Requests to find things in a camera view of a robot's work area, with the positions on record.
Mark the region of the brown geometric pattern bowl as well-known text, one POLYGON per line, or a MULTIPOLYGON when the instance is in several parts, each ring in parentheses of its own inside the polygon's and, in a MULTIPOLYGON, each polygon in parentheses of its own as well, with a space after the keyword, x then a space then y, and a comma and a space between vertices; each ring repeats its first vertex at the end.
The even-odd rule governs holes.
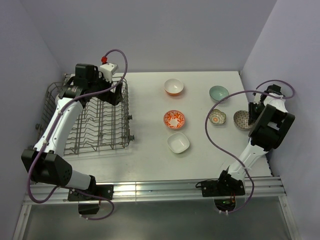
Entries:
POLYGON ((249 124, 249 112, 246 110, 238 110, 233 115, 234 125, 242 131, 249 131, 253 124, 249 124))

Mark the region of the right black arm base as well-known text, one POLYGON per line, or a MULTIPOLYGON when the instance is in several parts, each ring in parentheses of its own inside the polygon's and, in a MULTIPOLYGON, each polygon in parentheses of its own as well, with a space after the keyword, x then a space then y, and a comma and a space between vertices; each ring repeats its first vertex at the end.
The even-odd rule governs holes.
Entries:
POLYGON ((235 197, 246 194, 243 182, 232 178, 230 174, 220 176, 218 180, 200 181, 195 187, 201 189, 203 197, 235 197))

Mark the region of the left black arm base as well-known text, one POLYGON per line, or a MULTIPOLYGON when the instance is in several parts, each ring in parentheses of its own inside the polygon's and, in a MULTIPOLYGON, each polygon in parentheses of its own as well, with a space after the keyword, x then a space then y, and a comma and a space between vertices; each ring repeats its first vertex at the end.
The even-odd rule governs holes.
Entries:
POLYGON ((108 217, 114 212, 115 205, 112 202, 114 193, 113 184, 98 184, 93 192, 89 190, 69 190, 67 201, 78 202, 78 213, 84 217, 96 215, 101 209, 102 201, 110 203, 111 210, 108 217))

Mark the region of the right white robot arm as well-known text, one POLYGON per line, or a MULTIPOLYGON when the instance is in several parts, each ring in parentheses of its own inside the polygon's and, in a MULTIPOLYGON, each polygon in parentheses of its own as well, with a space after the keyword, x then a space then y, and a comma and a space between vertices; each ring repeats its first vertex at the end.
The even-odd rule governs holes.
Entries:
POLYGON ((248 134, 248 144, 239 161, 222 171, 216 183, 216 189, 222 195, 229 194, 234 183, 243 181, 246 172, 259 158, 280 146, 296 118, 287 111, 285 96, 276 84, 268 86, 264 94, 254 100, 248 107, 249 123, 253 124, 248 134))

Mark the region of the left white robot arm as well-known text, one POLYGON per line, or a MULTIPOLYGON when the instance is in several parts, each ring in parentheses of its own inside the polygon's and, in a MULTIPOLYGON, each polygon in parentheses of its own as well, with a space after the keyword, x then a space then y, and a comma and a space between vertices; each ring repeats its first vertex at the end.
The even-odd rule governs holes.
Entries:
POLYGON ((80 173, 63 159, 64 149, 74 123, 93 97, 116 106, 123 99, 122 83, 115 90, 113 75, 118 65, 101 66, 79 63, 75 74, 62 86, 56 97, 54 114, 33 149, 25 149, 21 160, 28 172, 28 181, 79 190, 86 200, 96 197, 98 188, 92 175, 80 173))

